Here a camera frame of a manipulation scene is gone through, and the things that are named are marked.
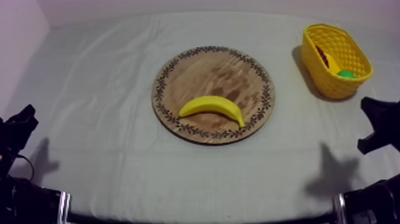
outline yellow basket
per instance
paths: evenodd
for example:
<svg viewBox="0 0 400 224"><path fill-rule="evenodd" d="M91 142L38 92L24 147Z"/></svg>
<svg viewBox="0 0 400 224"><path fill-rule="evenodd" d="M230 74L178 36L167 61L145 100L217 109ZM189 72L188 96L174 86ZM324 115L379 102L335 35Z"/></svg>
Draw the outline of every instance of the yellow basket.
<svg viewBox="0 0 400 224"><path fill-rule="evenodd" d="M345 78L329 71L315 46L330 54L341 70L353 72L354 78ZM327 24L312 24L304 29L301 55L315 85L325 96L346 98L372 76L373 68L350 35Z"/></svg>

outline table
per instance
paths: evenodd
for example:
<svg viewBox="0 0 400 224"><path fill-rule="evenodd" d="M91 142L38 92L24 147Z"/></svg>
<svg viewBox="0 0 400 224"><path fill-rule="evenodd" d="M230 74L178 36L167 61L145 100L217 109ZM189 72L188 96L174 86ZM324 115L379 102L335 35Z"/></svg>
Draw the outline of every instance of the table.
<svg viewBox="0 0 400 224"><path fill-rule="evenodd" d="M343 27L374 67L346 101L329 101L299 60L302 29ZM35 182L72 194L74 212L118 220L253 222L322 214L333 195L400 171L393 147L362 156L370 96L400 96L399 33L258 13L149 14L54 29L32 58L7 115L33 104L40 121L21 153ZM228 46L258 60L274 111L250 138L207 147L176 138L151 107L154 77L176 54ZM24 175L16 163L13 174Z"/></svg>

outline leaf pattern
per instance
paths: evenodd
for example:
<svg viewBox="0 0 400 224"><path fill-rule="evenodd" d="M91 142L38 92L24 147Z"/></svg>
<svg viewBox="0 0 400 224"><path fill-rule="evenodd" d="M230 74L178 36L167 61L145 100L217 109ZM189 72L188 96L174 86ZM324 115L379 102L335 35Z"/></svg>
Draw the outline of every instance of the leaf pattern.
<svg viewBox="0 0 400 224"><path fill-rule="evenodd" d="M265 83L262 87L262 95L261 102L262 106L257 108L257 113L254 114L250 121L245 123L245 126L239 128L238 130L224 130L222 132L208 132L201 130L197 127L191 125L184 125L179 122L179 118L174 116L173 113L166 109L163 104L164 98L164 90L166 87L165 80L169 78L170 73L175 69L175 66L178 65L180 60L187 59L189 57L193 57L195 55L200 54L201 52L229 52L230 55L236 57L237 59L243 61L244 63L248 63L251 65L251 68L255 71L255 73L261 78L261 80ZM161 77L157 80L156 93L154 95L156 104L156 109L167 119L168 122L176 125L179 131L187 132L191 135L199 135L202 138L213 138L213 139L223 139L223 138L238 138L242 136L245 132L250 131L259 120L263 119L266 111L271 107L271 81L269 76L265 73L264 69L258 65L258 63L248 55L242 54L239 51L234 49L230 49L224 46L201 46L194 49L190 49L185 51L175 58L173 58L169 64L162 70Z"/></svg>

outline banana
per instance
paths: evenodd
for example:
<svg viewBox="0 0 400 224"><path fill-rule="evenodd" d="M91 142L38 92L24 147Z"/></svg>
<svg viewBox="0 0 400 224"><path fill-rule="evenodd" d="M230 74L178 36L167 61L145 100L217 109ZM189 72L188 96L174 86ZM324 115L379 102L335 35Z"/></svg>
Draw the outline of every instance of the banana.
<svg viewBox="0 0 400 224"><path fill-rule="evenodd" d="M245 126L240 108L231 100L217 96L202 96L192 99L180 109L179 117L186 117L204 111L225 114L227 117L237 121L239 127Z"/></svg>

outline wooden plate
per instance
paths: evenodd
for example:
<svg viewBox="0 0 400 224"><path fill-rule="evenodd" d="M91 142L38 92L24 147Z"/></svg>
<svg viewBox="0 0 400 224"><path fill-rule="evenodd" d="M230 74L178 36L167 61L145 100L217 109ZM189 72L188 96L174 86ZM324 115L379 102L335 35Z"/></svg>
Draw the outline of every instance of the wooden plate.
<svg viewBox="0 0 400 224"><path fill-rule="evenodd" d="M242 111L245 127L222 114L179 118L179 110L204 95L226 97ZM176 135L202 144L226 144L246 138L269 118L275 90L267 71L250 56L222 46L202 46L167 62L152 90L155 114Z"/></svg>

